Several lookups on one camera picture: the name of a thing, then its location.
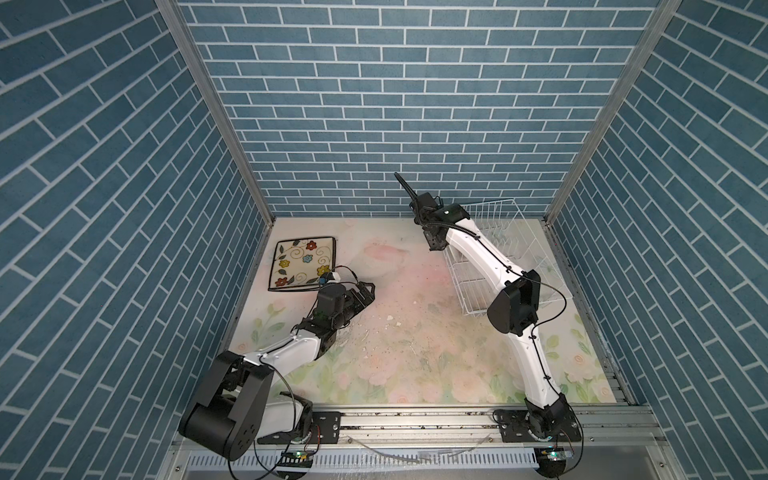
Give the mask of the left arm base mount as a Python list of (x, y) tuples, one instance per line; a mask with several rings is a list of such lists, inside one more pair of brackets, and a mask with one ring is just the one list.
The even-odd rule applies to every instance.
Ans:
[(273, 433), (257, 439), (259, 445), (294, 444), (337, 444), (339, 442), (342, 413), (340, 411), (320, 411), (312, 414), (308, 429), (296, 433)]

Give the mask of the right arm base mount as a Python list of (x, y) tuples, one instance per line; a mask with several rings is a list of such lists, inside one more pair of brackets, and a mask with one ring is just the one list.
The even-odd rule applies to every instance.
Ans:
[(504, 443), (578, 442), (583, 439), (582, 429), (570, 410), (549, 414), (532, 413), (525, 409), (496, 409), (492, 412)]

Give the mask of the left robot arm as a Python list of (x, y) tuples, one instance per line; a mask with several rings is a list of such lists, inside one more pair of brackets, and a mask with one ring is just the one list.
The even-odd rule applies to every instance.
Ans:
[(178, 433), (228, 461), (259, 441), (289, 445), (308, 439), (317, 431), (313, 403), (290, 386), (279, 401), (271, 400), (272, 387), (321, 358), (338, 332), (374, 301), (370, 282), (328, 283), (286, 339), (243, 355), (220, 353), (197, 385)]

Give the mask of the black square plate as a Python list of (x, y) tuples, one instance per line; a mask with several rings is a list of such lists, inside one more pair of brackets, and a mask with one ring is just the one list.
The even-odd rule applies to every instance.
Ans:
[(336, 238), (315, 236), (278, 241), (269, 276), (269, 291), (314, 290), (321, 277), (335, 270)]

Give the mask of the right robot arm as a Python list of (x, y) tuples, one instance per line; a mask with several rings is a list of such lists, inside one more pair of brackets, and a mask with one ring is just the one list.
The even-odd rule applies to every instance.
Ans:
[(494, 329), (511, 341), (522, 373), (529, 431), (540, 440), (557, 436), (571, 408), (554, 383), (536, 332), (540, 275), (506, 257), (461, 205), (444, 205), (429, 193), (409, 190), (408, 195), (414, 223), (422, 228), (430, 249), (458, 251), (495, 292), (486, 315)]

